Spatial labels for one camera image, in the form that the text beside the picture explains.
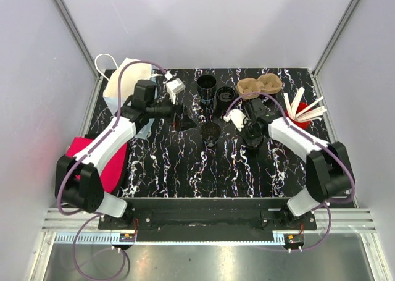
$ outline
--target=marble tabletop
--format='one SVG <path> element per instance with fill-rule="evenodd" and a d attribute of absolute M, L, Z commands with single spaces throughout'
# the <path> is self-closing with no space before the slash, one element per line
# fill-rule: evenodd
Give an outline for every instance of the marble tabletop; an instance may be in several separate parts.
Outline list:
<path fill-rule="evenodd" d="M 127 181 L 121 188 L 122 197 L 268 197 L 294 196 L 306 182 L 304 163 L 281 143 L 267 139 L 258 152 L 247 149 L 232 124 L 217 116 L 212 108 L 199 105 L 196 80 L 211 74 L 221 86 L 235 87 L 238 80 L 262 74 L 277 74 L 284 83 L 280 104 L 285 107 L 283 93 L 293 99 L 300 87 L 305 88 L 302 101 L 317 99 L 307 69 L 170 69 L 186 89 L 179 100 L 188 107 L 197 128 L 173 131 L 164 120 L 155 120 L 147 140 L 128 142 Z M 157 82 L 163 86 L 163 77 Z M 102 98 L 104 80 L 89 128 L 90 134 L 100 133 L 112 117 Z M 269 109 L 272 103 L 263 100 Z M 222 132 L 214 148 L 206 147 L 200 137 L 200 126 L 207 121 L 218 123 Z M 325 123 L 315 120 L 307 131 L 329 140 Z"/>

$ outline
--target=black cup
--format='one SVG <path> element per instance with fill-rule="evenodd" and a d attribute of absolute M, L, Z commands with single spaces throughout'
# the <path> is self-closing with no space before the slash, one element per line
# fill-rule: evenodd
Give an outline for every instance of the black cup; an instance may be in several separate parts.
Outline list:
<path fill-rule="evenodd" d="M 218 89 L 215 98 L 217 99 L 217 107 L 215 110 L 222 113 L 226 111 L 233 100 L 236 99 L 236 91 L 229 86 L 223 86 Z"/>
<path fill-rule="evenodd" d="M 200 95 L 200 102 L 205 105 L 212 103 L 217 89 L 217 81 L 212 75 L 202 75 L 197 79 L 197 92 Z"/>
<path fill-rule="evenodd" d="M 200 128 L 200 134 L 207 147 L 213 147 L 220 138 L 221 127 L 215 122 L 206 122 Z"/>

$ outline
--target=white bag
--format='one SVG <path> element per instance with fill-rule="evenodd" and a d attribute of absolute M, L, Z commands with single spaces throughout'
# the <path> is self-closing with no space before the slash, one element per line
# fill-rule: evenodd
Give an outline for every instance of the white bag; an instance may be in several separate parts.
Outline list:
<path fill-rule="evenodd" d="M 118 78 L 121 70 L 130 62 L 138 61 L 136 59 L 126 58 L 123 60 L 121 66 L 111 75 L 110 80 L 103 92 L 103 98 L 113 115 L 116 115 L 118 110 Z M 124 104 L 126 99 L 133 94 L 135 85 L 140 79 L 150 79 L 152 75 L 152 65 L 139 63 L 129 66 L 122 75 L 121 82 L 121 106 Z M 152 127 L 154 119 L 150 119 L 140 132 L 135 136 L 136 138 L 146 139 L 147 135 Z"/>

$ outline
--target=black bracket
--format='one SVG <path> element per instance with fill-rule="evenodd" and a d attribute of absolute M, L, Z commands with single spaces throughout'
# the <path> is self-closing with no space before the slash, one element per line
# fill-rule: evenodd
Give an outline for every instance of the black bracket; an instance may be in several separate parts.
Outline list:
<path fill-rule="evenodd" d="M 335 142 L 330 144 L 328 149 L 343 162 L 354 178 L 346 147 L 340 142 Z M 323 202 L 350 189 L 350 180 L 347 175 L 339 164 L 323 150 L 312 151 L 307 156 L 306 173 L 307 190 L 317 202 Z"/>
<path fill-rule="evenodd" d="M 139 241 L 272 241 L 274 230 L 316 230 L 314 215 L 285 226 L 281 210 L 288 198 L 131 198 Z M 101 230 L 120 230 L 108 218 Z"/>
<path fill-rule="evenodd" d="M 62 156 L 56 164 L 55 197 L 70 168 L 76 163 L 75 158 Z M 103 201 L 104 189 L 98 170 L 92 164 L 80 164 L 67 180 L 62 202 L 80 208 L 88 213 L 94 212 Z"/>

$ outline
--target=aluminum frame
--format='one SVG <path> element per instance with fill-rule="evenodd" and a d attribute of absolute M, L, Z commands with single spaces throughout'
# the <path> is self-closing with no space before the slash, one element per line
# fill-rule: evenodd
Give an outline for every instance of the aluminum frame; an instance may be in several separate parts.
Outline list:
<path fill-rule="evenodd" d="M 378 240 L 376 228 L 374 226 L 372 216 L 368 209 L 362 208 L 335 208 L 331 209 L 332 228 L 330 233 L 358 233 L 362 239 L 364 250 L 367 255 L 370 269 L 375 281 L 392 280 L 391 273 L 388 269 L 383 250 Z M 81 212 L 72 216 L 63 216 L 57 208 L 49 208 L 43 228 L 40 234 L 38 245 L 38 253 L 31 270 L 31 281 L 43 281 L 48 266 L 49 257 L 52 247 L 56 240 L 56 235 L 62 232 L 76 233 L 81 225 L 90 219 L 93 215 Z M 305 233 L 316 233 L 323 235 L 328 226 L 328 213 L 326 209 L 319 209 L 315 212 L 317 221 L 317 230 L 305 231 Z M 99 219 L 90 222 L 84 232 L 86 234 L 109 232 L 115 233 L 133 233 L 133 230 L 98 230 Z M 289 231 L 276 231 L 276 233 L 289 233 Z M 140 245 L 180 245 L 178 242 L 162 242 L 162 243 L 141 243 Z M 182 245 L 191 245 L 193 243 L 183 243 Z M 206 243 L 207 245 L 217 245 L 218 243 Z M 242 243 L 226 243 L 228 246 L 239 246 Z"/>

